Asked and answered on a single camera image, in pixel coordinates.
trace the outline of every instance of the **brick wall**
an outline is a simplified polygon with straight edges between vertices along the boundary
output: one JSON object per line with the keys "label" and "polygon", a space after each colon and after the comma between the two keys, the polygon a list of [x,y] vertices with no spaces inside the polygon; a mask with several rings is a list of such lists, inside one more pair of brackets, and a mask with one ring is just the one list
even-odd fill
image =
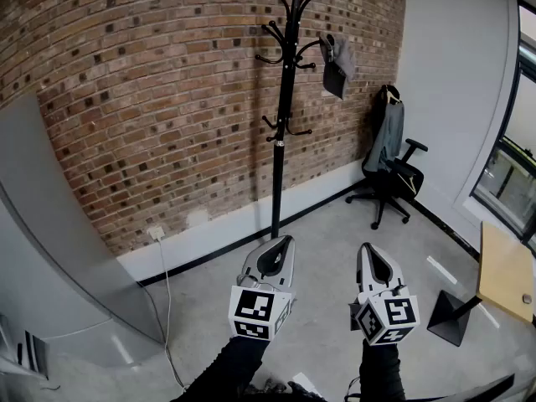
{"label": "brick wall", "polygon": [[[281,65],[259,28],[277,0],[2,0],[0,106],[37,91],[57,158],[80,205],[116,254],[146,245],[145,229],[176,234],[191,213],[213,219],[271,193]],[[317,32],[354,43],[345,101],[322,88],[322,56],[298,70],[284,187],[363,155],[366,110],[396,79],[405,0],[315,0],[301,44]]]}

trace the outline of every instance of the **black sleeve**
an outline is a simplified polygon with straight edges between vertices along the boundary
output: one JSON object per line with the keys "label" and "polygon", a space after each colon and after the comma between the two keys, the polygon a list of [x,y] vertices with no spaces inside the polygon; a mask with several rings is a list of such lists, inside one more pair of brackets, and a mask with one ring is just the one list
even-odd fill
{"label": "black sleeve", "polygon": [[211,399],[215,390],[218,399],[237,400],[262,365],[262,355],[268,344],[268,341],[251,338],[232,338],[212,364],[175,400]]}
{"label": "black sleeve", "polygon": [[361,402],[405,400],[400,380],[399,350],[396,344],[369,346],[363,340],[363,360],[359,368]]}

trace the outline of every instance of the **chair armrest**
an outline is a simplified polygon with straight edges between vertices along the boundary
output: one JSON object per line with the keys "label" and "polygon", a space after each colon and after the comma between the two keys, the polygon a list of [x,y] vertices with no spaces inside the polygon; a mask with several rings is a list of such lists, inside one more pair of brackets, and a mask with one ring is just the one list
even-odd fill
{"label": "chair armrest", "polygon": [[407,168],[405,165],[401,165],[401,161],[399,159],[395,159],[394,161],[387,161],[385,164],[387,167],[389,167],[391,170],[403,174],[407,178],[411,178],[415,176],[415,173],[413,173],[409,168]]}
{"label": "chair armrest", "polygon": [[411,140],[410,138],[406,138],[405,142],[411,146],[415,146],[417,149],[420,149],[421,151],[428,152],[428,147],[422,143],[416,142],[415,140]]}

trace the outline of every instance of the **coat rack pole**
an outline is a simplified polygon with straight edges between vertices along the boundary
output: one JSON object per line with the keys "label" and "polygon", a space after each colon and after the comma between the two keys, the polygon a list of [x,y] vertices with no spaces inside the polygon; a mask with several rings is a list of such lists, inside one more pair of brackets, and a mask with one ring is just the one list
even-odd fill
{"label": "coat rack pole", "polygon": [[291,16],[286,20],[285,42],[283,43],[283,73],[281,75],[281,91],[279,94],[279,109],[277,111],[277,133],[274,143],[274,171],[272,186],[271,205],[271,238],[279,236],[281,214],[281,190],[283,188],[283,165],[285,161],[285,126],[291,115],[292,91],[294,90],[294,75],[296,66],[296,47],[298,41],[298,29],[300,28],[299,16],[300,0],[292,0]]}

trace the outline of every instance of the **window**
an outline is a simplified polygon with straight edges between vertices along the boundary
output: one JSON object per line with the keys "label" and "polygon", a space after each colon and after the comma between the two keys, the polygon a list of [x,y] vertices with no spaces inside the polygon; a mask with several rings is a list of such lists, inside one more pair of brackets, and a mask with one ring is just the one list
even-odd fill
{"label": "window", "polygon": [[472,195],[536,252],[536,14],[524,3],[519,24],[507,114]]}

